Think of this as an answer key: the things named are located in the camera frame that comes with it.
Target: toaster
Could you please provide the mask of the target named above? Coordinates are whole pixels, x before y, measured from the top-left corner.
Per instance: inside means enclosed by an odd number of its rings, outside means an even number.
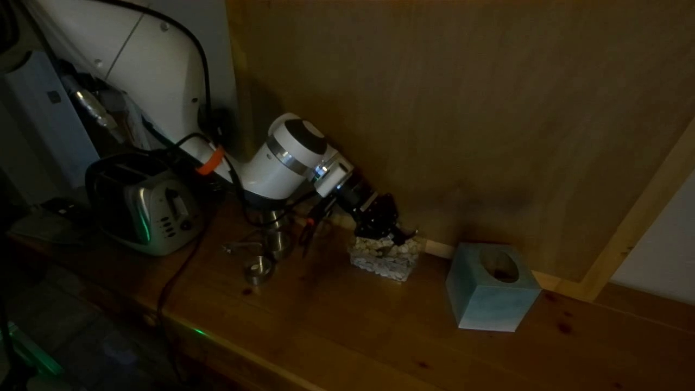
[[[102,159],[87,169],[85,187],[100,228],[137,252],[165,256],[202,230],[195,198],[152,154]]]

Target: light blue tissue box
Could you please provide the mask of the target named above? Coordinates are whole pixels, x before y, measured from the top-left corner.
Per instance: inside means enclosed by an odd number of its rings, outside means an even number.
[[[458,328],[515,332],[541,287],[517,250],[460,243],[452,258],[447,291]]]

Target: wooden panel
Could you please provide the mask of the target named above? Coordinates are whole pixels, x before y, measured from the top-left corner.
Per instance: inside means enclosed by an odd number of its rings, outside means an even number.
[[[558,276],[534,269],[539,285],[547,291],[558,291],[569,298],[578,298],[584,302],[593,302],[623,258],[632,252],[641,235],[656,219],[660,209],[671,200],[678,187],[691,176],[695,169],[695,119],[684,128],[682,137],[662,159],[658,172],[649,178],[643,193],[636,198],[628,215],[621,219],[617,230],[610,235],[608,243],[593,261],[589,272],[580,282],[563,280]],[[450,258],[454,254],[454,245],[424,241],[424,252]]]
[[[295,111],[424,237],[506,241],[560,282],[582,285],[695,113],[693,2],[228,0],[228,15],[241,152]]]

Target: black cable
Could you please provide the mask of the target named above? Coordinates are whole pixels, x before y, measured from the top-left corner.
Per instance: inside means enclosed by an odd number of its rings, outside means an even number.
[[[282,206],[282,213],[280,213],[276,219],[271,219],[271,222],[261,222],[261,224],[258,224],[258,222],[254,222],[254,219],[248,215],[248,211],[250,211],[252,206],[250,206],[248,200],[245,200],[245,189],[243,189],[243,182],[241,182],[241,176],[239,176],[237,167],[232,165],[232,161],[230,161],[228,156],[224,156],[224,161],[226,161],[226,165],[230,167],[232,182],[237,185],[235,189],[237,189],[237,198],[239,198],[239,202],[241,202],[243,219],[245,219],[245,224],[250,224],[250,226],[254,226],[254,228],[269,228],[271,224],[282,222],[282,219],[291,213],[293,206],[298,206],[300,202],[306,200],[306,196],[302,196],[298,202],[285,204],[285,206]]]
[[[165,282],[165,287],[159,291],[156,295],[156,313],[154,313],[154,328],[163,330],[163,308],[167,306],[167,300],[172,295],[172,289],[176,285],[176,280],[189,269],[189,265],[193,263],[198,250],[200,250],[200,243],[202,243],[202,237],[206,232],[209,226],[204,226],[193,243],[193,250],[187,254],[187,258],[180,263],[180,267],[174,272],[174,276]]]
[[[191,133],[191,135],[187,135],[187,137],[182,137],[182,139],[178,139],[176,143],[172,143],[169,148],[180,148],[182,143],[187,143],[189,139],[202,139],[202,141],[211,141],[204,133]]]
[[[9,2],[0,2],[0,52],[20,41],[17,15]]]
[[[213,104],[211,102],[213,100],[211,98],[213,96],[211,93],[211,70],[209,70],[209,56],[206,56],[202,43],[198,41],[198,37],[187,26],[176,22],[174,17],[163,15],[163,13],[154,11],[154,9],[139,7],[139,4],[132,4],[132,2],[122,2],[122,0],[102,0],[102,2],[113,4],[113,7],[122,7],[122,9],[130,9],[130,11],[137,11],[137,13],[146,13],[146,15],[156,17],[156,20],[163,20],[163,22],[176,26],[180,33],[185,33],[193,41],[195,52],[198,52],[200,63],[202,63],[202,80],[204,80],[204,117],[200,122],[200,128],[206,130],[206,122],[213,117],[211,115],[213,113],[213,109],[211,109],[211,104]]]

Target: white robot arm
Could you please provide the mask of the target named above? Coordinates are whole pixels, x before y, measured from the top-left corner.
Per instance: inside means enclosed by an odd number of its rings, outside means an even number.
[[[195,37],[176,22],[98,0],[26,0],[26,7],[56,56],[122,91],[163,139],[178,143],[200,133],[198,117],[209,104],[206,63]],[[200,163],[213,156],[200,137],[189,137],[180,150]],[[376,196],[326,137],[298,115],[280,115],[248,163],[230,167],[228,161],[222,159],[215,174],[239,180],[252,202],[287,202],[311,180],[321,196],[315,217],[341,204],[361,232],[404,239],[393,200]]]

